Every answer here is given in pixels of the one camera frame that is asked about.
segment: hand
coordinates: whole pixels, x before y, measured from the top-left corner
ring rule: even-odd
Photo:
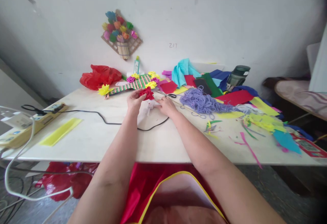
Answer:
[[[127,106],[130,112],[139,113],[141,102],[146,98],[146,94],[140,96],[141,90],[143,89],[135,90],[127,97]]]
[[[175,104],[169,97],[163,96],[160,100],[157,100],[157,102],[161,105],[157,106],[157,108],[161,113],[168,117],[171,117],[178,112]]]

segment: yellow trim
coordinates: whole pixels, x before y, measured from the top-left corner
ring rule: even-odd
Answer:
[[[173,177],[176,176],[176,175],[180,175],[180,174],[187,174],[187,175],[192,176],[193,179],[194,179],[194,180],[198,183],[198,185],[201,187],[201,189],[203,190],[204,194],[207,196],[207,198],[209,199],[209,201],[211,202],[211,204],[212,204],[212,205],[217,209],[218,213],[219,213],[219,214],[220,214],[220,215],[225,219],[225,221],[227,221],[226,218],[224,217],[224,215],[222,214],[222,212],[220,211],[220,209],[219,209],[219,208],[215,205],[215,203],[211,200],[210,196],[207,194],[207,192],[206,192],[205,189],[202,187],[202,185],[199,183],[199,181],[194,177],[194,175],[192,175],[190,172],[187,172],[187,171],[179,171],[179,172],[177,172],[177,173],[175,173],[175,174],[172,174],[171,176],[167,177],[166,179],[164,179],[163,181],[161,181],[161,182],[158,184],[158,186],[156,187],[156,189],[155,189],[154,192],[152,193],[152,195],[151,195],[151,197],[150,197],[148,203],[146,204],[146,207],[145,207],[144,210],[143,210],[143,213],[142,213],[142,215],[141,215],[141,217],[140,217],[140,219],[139,219],[138,224],[141,224],[141,223],[142,223],[142,221],[143,221],[143,219],[144,219],[144,216],[145,216],[145,214],[146,214],[146,211],[147,211],[147,209],[149,208],[150,202],[151,202],[151,200],[152,200],[154,194],[156,193],[156,191],[157,191],[158,188],[160,187],[161,183],[163,183],[163,182],[169,180],[170,178],[173,178]]]

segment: purple yarn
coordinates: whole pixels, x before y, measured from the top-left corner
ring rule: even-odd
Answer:
[[[217,102],[210,95],[203,95],[202,89],[189,89],[184,92],[184,96],[180,98],[180,102],[183,105],[188,105],[197,113],[212,114],[217,113],[228,113],[238,111],[238,109],[229,104],[221,104]]]

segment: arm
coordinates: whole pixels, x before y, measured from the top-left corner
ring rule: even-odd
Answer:
[[[231,224],[285,223],[241,171],[177,111],[169,98],[158,102],[160,111],[173,120],[193,165],[211,187]]]
[[[68,224],[119,223],[137,151],[137,115],[146,95],[134,91],[119,131],[105,153]]]

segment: scissors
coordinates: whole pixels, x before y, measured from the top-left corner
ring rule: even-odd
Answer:
[[[161,92],[161,91],[157,91],[157,92],[164,95],[164,96],[170,96],[171,98],[176,98],[177,97],[177,95],[175,95],[175,94],[165,94],[164,92]]]

